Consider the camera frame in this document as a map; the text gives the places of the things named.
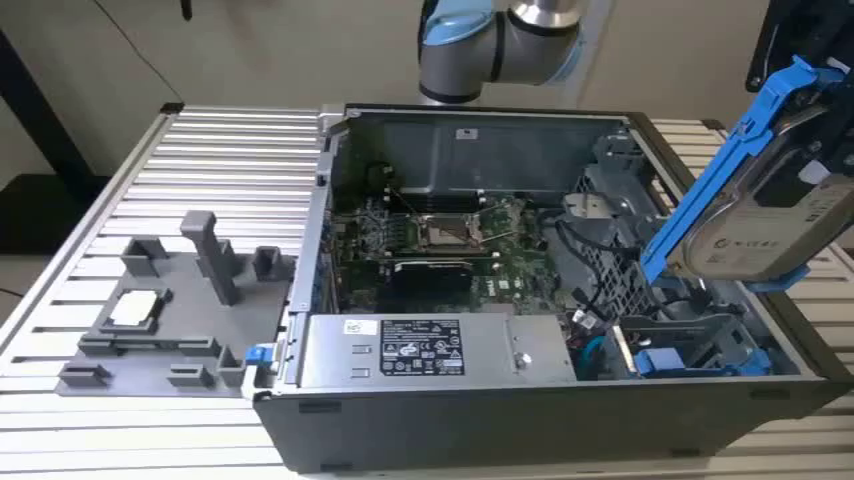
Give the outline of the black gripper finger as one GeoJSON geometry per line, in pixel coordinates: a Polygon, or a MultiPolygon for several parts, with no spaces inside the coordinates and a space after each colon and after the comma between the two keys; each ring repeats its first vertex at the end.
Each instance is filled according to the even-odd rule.
{"type": "Polygon", "coordinates": [[[762,207],[794,207],[833,174],[853,177],[853,90],[838,89],[780,129],[762,207]]]}

